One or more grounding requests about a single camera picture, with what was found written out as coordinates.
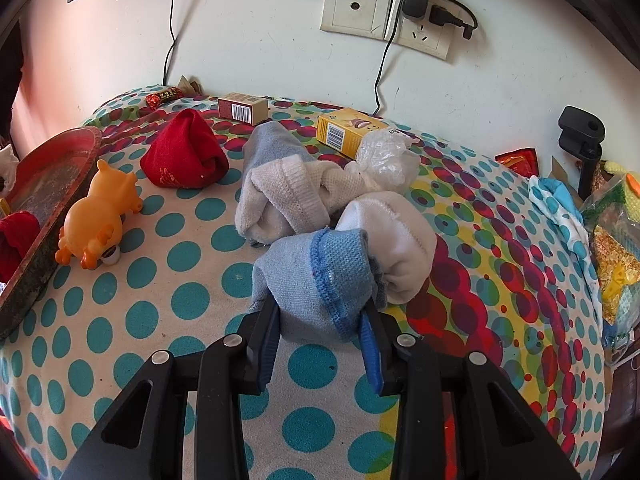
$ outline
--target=bedsheet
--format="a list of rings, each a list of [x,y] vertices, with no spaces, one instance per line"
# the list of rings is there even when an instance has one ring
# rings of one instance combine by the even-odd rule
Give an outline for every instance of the bedsheet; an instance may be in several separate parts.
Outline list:
[[[252,127],[220,120],[216,99],[205,96],[146,108],[145,95],[159,89],[126,92],[85,123],[103,131],[100,156],[139,179],[144,206],[126,216],[120,261],[93,271],[75,259],[59,267],[20,327],[0,342],[0,406],[42,478],[60,478],[155,350],[204,349],[233,332],[248,307],[252,263],[265,249],[239,237],[234,212]],[[318,115],[334,107],[269,103],[271,119],[309,153],[347,163],[315,136]],[[159,189],[140,170],[140,157],[187,107],[202,113],[231,169],[203,190]],[[603,355],[575,256],[529,201],[526,180],[468,147],[390,124],[415,136],[422,165],[406,197],[438,244],[421,292],[388,312],[439,351],[485,352],[588,479],[604,415]],[[373,394],[356,346],[281,342],[267,390],[241,399],[252,479],[388,478],[398,400]],[[190,397],[185,478],[192,475],[195,409]]]

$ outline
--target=wall outlet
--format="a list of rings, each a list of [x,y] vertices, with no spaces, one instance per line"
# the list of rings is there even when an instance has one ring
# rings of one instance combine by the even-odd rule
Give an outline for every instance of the wall outlet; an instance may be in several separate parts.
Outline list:
[[[391,0],[324,0],[320,30],[383,40],[390,7]]]
[[[385,36],[387,41],[391,37],[393,20],[396,17],[399,3],[400,0],[395,0],[393,4]],[[400,15],[394,43],[446,60],[453,34],[458,28],[450,23],[447,23],[444,27],[430,23],[429,14],[433,4],[445,7],[454,16],[460,16],[460,8],[456,4],[447,0],[429,0],[427,13],[422,20],[416,22],[405,18],[402,14]]]

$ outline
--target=blue gripper pad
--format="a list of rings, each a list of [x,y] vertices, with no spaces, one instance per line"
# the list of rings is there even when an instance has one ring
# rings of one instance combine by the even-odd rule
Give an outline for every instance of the blue gripper pad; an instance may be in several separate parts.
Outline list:
[[[364,369],[367,373],[367,381],[378,395],[382,391],[382,369],[380,366],[380,350],[369,322],[369,317],[365,312],[360,316],[360,327],[358,329],[358,339],[360,341],[360,351],[364,361]]]

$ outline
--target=clear plastic bag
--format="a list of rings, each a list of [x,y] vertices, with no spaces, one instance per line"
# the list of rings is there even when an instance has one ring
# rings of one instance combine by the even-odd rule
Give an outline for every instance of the clear plastic bag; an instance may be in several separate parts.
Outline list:
[[[395,128],[374,130],[362,138],[356,160],[344,169],[362,175],[372,190],[404,193],[420,171],[420,155],[409,150],[412,142]]]
[[[640,261],[640,224],[633,222],[628,215],[625,205],[623,186],[624,174],[615,175],[599,190],[585,200],[580,212],[584,219],[584,227],[590,237],[594,262],[598,267],[598,277],[602,286],[600,262],[595,254],[594,232],[597,227],[606,231],[622,248]],[[606,287],[602,287],[603,299],[606,298]],[[616,349],[623,349],[628,344],[628,333],[640,322],[640,282],[623,285],[618,301],[618,309],[613,324],[605,321],[602,334],[602,345]]]

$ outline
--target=small box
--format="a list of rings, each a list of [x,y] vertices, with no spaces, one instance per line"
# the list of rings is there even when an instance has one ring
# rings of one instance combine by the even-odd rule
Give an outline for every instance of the small box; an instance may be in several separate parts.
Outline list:
[[[218,98],[221,119],[233,119],[255,126],[269,118],[269,104],[264,97],[231,93]]]
[[[356,158],[362,137],[388,125],[353,108],[343,108],[318,117],[316,138],[349,158]]]

